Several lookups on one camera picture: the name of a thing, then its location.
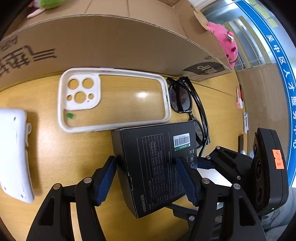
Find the gray fabric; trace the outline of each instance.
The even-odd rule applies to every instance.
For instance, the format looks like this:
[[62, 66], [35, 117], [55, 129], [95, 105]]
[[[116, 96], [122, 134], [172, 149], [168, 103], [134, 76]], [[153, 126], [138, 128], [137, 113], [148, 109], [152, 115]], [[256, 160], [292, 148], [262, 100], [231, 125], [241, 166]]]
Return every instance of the gray fabric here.
[[284, 232], [296, 211], [296, 188], [289, 187], [287, 202], [262, 221], [267, 241], [276, 241]]

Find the white label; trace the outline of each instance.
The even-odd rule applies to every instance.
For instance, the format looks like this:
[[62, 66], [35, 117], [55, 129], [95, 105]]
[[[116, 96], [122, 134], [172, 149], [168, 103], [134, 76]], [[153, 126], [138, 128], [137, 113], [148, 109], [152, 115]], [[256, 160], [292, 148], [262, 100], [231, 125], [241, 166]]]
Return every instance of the white label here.
[[174, 147], [176, 148], [176, 147], [183, 146], [183, 145], [186, 145], [186, 147], [190, 146], [189, 133], [174, 136]]

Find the green plush toy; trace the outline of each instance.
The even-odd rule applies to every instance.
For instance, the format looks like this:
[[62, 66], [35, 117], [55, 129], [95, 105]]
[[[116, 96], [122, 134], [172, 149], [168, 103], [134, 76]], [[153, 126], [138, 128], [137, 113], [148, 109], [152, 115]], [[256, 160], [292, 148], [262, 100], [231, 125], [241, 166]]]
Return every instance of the green plush toy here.
[[44, 12], [46, 9], [54, 8], [61, 5], [65, 0], [34, 0], [29, 4], [29, 7], [37, 8], [27, 18], [32, 18], [40, 13]]

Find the plush toy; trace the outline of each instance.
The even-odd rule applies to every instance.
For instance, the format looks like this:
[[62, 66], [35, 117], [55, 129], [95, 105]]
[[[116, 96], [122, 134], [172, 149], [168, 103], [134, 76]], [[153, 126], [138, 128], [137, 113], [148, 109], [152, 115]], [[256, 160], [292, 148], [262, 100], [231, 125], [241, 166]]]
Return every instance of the plush toy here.
[[228, 31], [220, 24], [208, 22], [207, 30], [210, 30], [218, 39], [224, 50], [226, 57], [230, 63], [231, 68], [234, 68], [235, 61], [238, 57], [237, 44], [234, 40], [234, 34]]
[[46, 9], [54, 8], [61, 5], [65, 0], [34, 0], [29, 4], [29, 7], [37, 8], [27, 18], [32, 18], [40, 13], [44, 12]]

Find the product box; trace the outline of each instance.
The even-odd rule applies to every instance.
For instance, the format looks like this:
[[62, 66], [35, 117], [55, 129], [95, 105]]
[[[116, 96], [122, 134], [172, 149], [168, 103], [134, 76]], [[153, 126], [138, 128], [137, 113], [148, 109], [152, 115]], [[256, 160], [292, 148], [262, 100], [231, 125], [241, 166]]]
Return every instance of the product box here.
[[111, 132], [124, 200], [136, 218], [185, 195], [174, 162], [184, 156], [197, 168], [194, 121]]
[[231, 72], [206, 22], [188, 0], [67, 0], [11, 25], [0, 42], [0, 90], [74, 67], [192, 80]]

